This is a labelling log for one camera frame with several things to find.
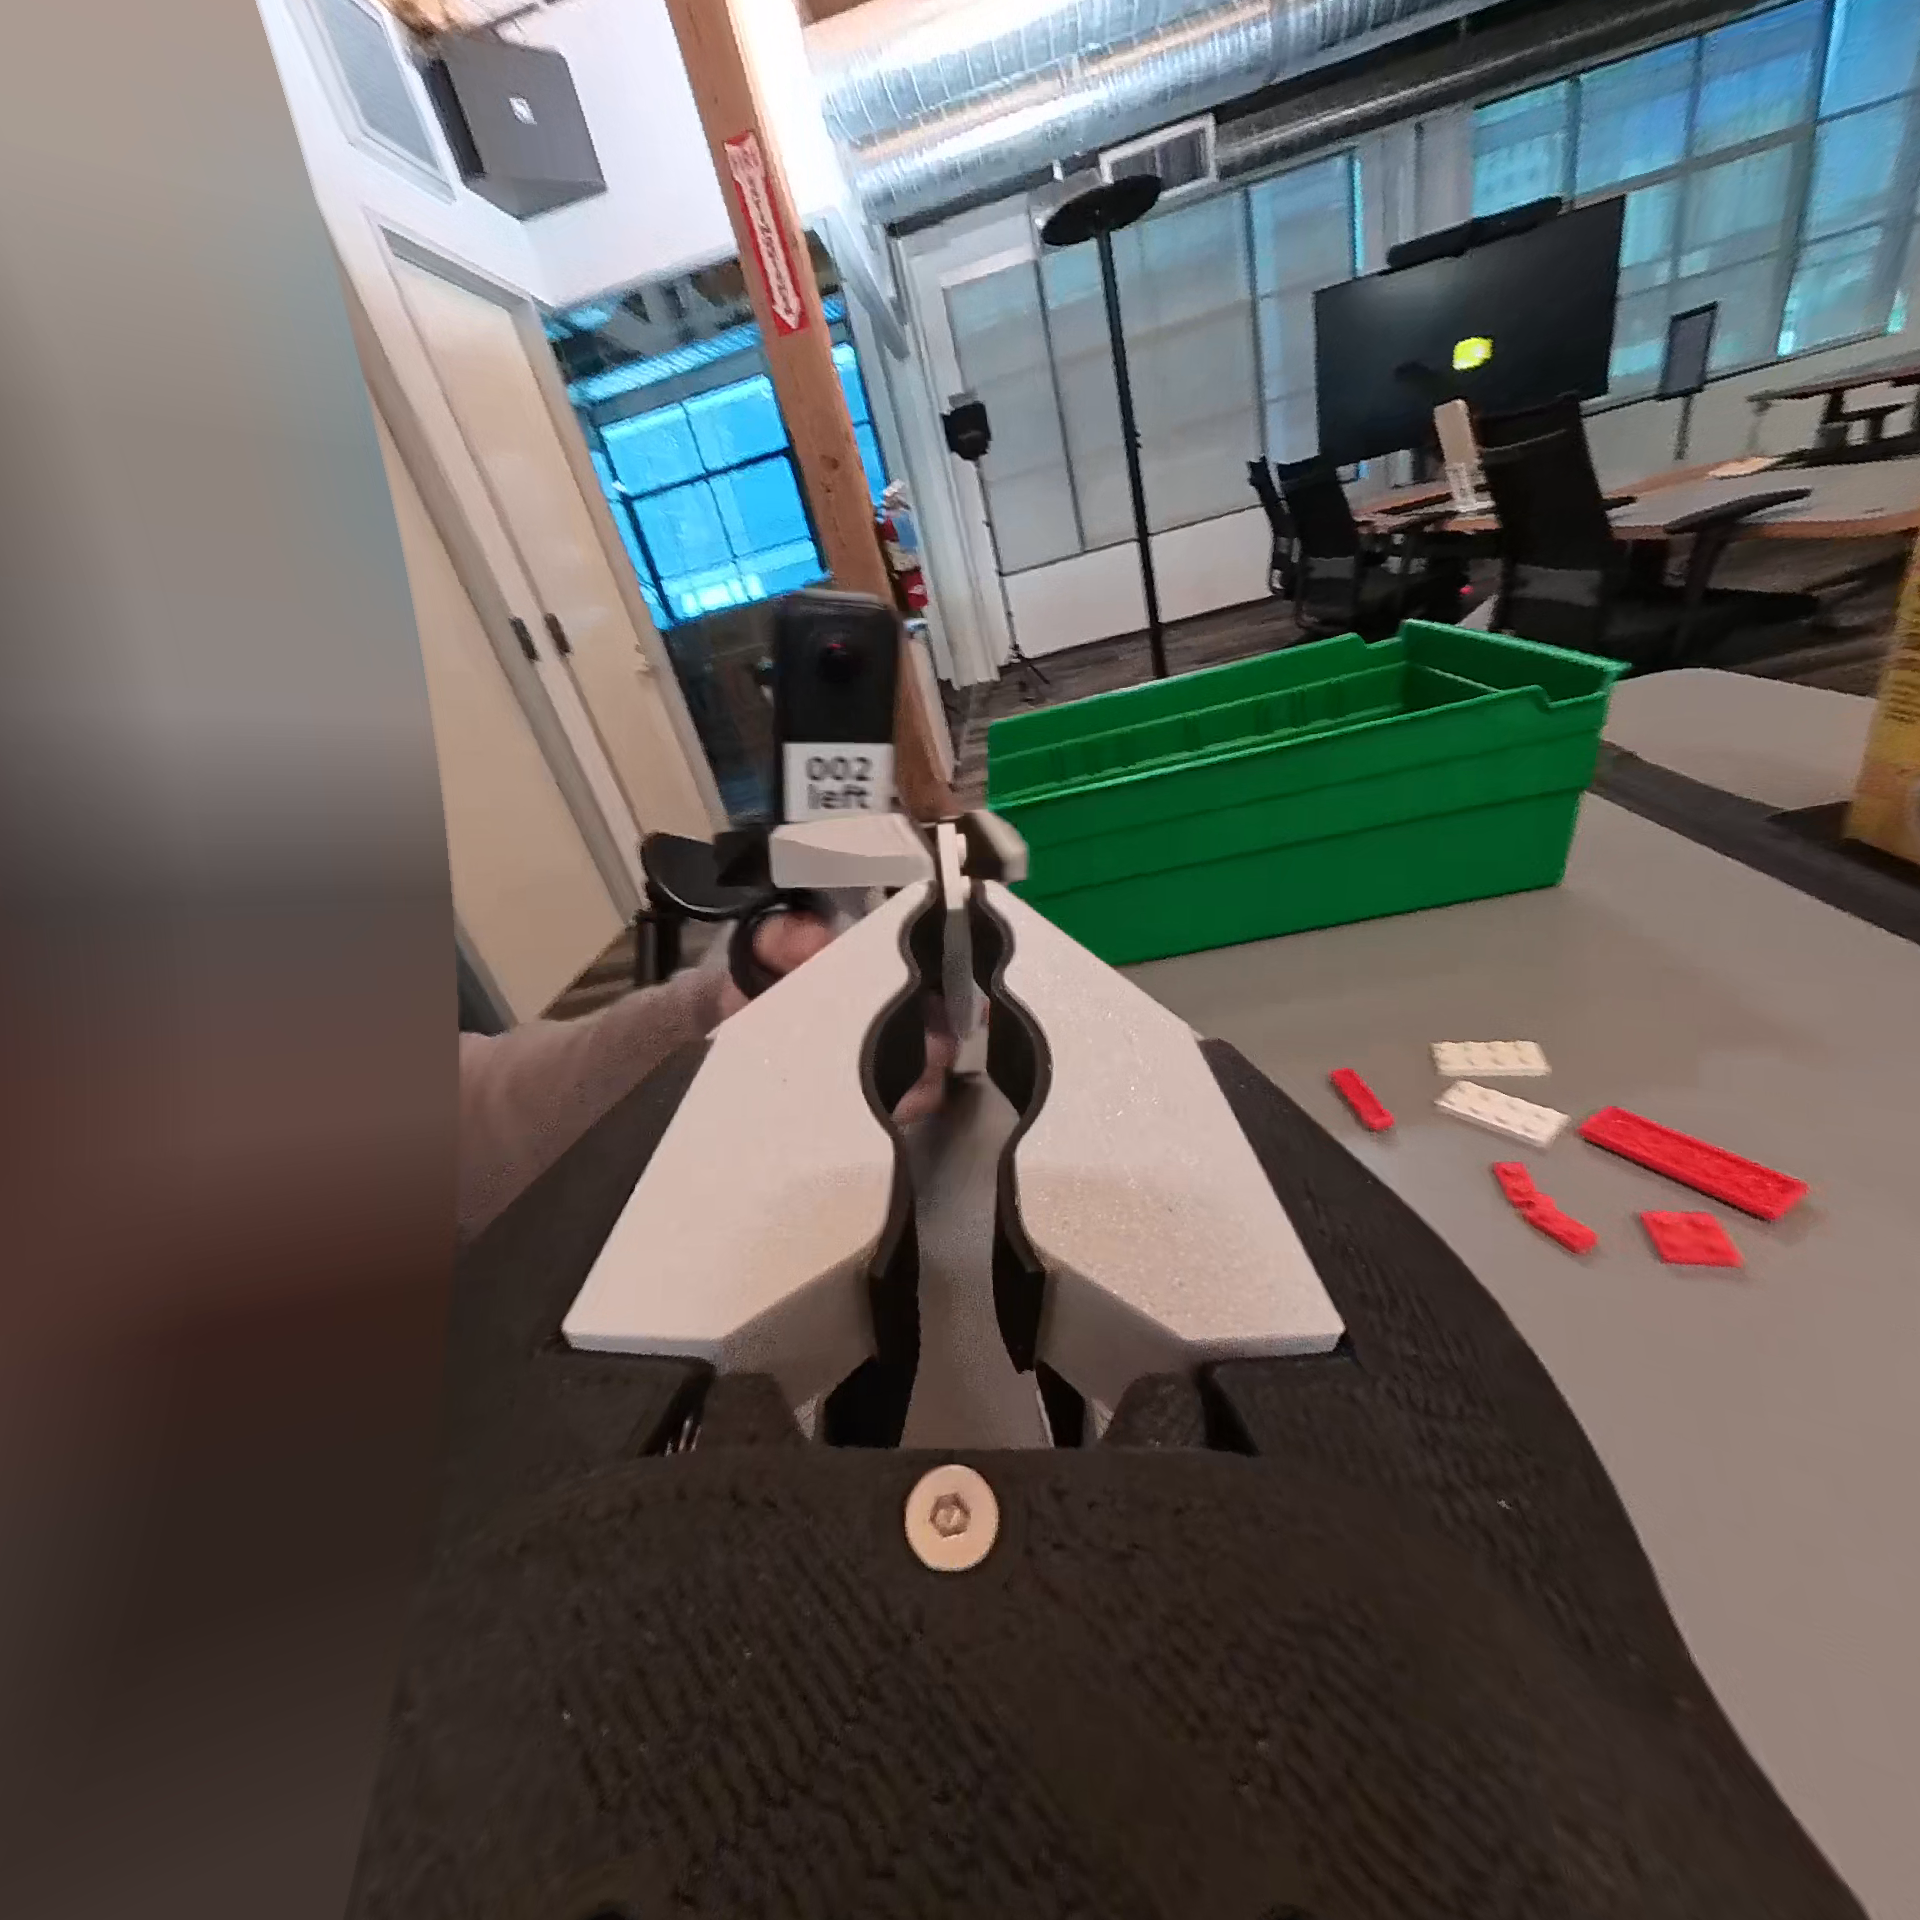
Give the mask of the person's left forearm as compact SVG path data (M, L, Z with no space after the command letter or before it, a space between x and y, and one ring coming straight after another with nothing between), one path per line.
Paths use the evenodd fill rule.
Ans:
M678 1049L733 1013L726 967L691 967L578 1019L457 1042L454 1229L477 1239Z

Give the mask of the red wide toy brick plate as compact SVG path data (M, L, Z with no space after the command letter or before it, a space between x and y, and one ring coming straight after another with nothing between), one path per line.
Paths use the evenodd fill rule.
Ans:
M1576 1139L1759 1220L1781 1220L1809 1197L1787 1172L1618 1106L1584 1118Z

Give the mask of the person's left hand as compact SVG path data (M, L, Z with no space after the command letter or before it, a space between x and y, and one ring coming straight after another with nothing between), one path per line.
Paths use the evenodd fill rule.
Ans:
M778 905L752 922L752 958L762 974L791 977L808 961L824 953L847 927L847 917L833 905ZM954 1083L958 1037L937 993L919 997L925 1019L925 1065L919 1079L894 1105L894 1119L914 1130L943 1110Z

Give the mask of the curved conference table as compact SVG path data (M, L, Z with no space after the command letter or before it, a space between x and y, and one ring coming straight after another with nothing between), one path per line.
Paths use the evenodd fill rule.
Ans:
M1594 492L1623 543L1688 540L1695 521L1734 507L1742 507L1734 519L1738 542L1857 542L1914 537L1918 527L1914 454L1831 466L1669 466Z

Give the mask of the white double door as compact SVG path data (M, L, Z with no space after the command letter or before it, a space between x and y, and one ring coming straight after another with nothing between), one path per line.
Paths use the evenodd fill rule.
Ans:
M709 836L726 812L666 644L529 294L375 225L389 310L411 343L423 429L511 625L561 781L616 913L653 905L650 831Z

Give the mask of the yellow white toy set box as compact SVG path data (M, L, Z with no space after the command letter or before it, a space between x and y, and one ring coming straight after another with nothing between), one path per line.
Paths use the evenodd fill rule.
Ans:
M1911 542L1889 657L1848 802L1848 838L1918 871L1918 540Z

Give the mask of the wooden post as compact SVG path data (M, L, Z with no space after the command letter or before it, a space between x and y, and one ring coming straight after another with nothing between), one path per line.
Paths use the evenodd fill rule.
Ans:
M769 117L747 19L733 2L666 4L747 282L775 397L833 586L894 601L873 499L800 209Z

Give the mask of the large black wall screen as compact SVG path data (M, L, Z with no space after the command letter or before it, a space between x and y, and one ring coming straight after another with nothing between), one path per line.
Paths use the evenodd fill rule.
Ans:
M1361 466L1463 399L1507 415L1609 391L1625 199L1538 199L1434 230L1313 294L1319 457Z

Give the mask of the black floor lamp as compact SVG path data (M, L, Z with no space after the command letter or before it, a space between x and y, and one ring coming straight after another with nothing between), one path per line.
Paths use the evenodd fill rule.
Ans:
M1103 313L1112 353L1112 374L1120 420L1120 457L1137 542L1138 579L1144 590L1146 644L1155 682L1168 678L1166 628L1161 612L1161 587L1155 562L1152 532L1146 505L1146 476L1142 465L1142 434L1137 420L1134 380L1126 343L1117 235L1137 226L1161 199L1161 179L1134 173L1101 179L1065 189L1041 226L1041 242L1050 251L1094 246Z

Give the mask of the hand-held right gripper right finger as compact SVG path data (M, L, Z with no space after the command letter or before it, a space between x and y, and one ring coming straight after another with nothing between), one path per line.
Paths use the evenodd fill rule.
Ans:
M970 887L989 1074L1014 1119L981 1281L961 1282L961 1437L1050 1442L1041 1370L1113 1415L1149 1377L1333 1354L1347 1329L1203 1036L1002 879Z

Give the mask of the black wall-mounted box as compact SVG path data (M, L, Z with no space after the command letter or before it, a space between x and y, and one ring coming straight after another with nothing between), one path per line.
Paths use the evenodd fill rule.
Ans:
M569 63L493 31L443 35L423 62L463 182L518 221L609 193Z

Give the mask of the green plastic bin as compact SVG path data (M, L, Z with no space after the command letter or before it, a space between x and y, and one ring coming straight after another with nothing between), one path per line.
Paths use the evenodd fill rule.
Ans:
M1613 687L1485 691L992 809L1022 901L1113 967L1561 882Z
M1623 674L1605 657L1410 619L1386 641L1349 634L1298 643L992 723L989 802L1009 813L1105 785L1488 703L1527 716L1605 714Z

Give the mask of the black speaker on tripod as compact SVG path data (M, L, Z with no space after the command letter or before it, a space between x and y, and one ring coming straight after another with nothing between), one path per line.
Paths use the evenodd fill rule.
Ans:
M992 519L986 461L992 451L992 420L986 403L975 391L949 397L943 411L945 442L954 460L967 466L977 481L978 521L992 561L992 582L1000 596L1000 615L1006 641L1006 668L1021 685L1021 699L1029 708L1045 703L1051 693L1050 676L1041 669L1021 643L1014 598L1006 586L1000 532Z

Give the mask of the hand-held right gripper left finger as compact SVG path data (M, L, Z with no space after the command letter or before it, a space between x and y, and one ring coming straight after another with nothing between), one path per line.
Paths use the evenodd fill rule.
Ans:
M578 1354L767 1377L831 1444L899 1444L921 1251L896 1106L927 1065L918 879L722 1021L561 1321Z

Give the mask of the red curved toy brick piece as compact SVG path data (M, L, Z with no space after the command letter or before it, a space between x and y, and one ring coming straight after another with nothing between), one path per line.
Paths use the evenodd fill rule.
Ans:
M1519 1162L1497 1162L1494 1166L1494 1174L1503 1197L1526 1226L1547 1237L1573 1258L1586 1258L1599 1247L1597 1229L1563 1211L1542 1186L1536 1186L1527 1166Z

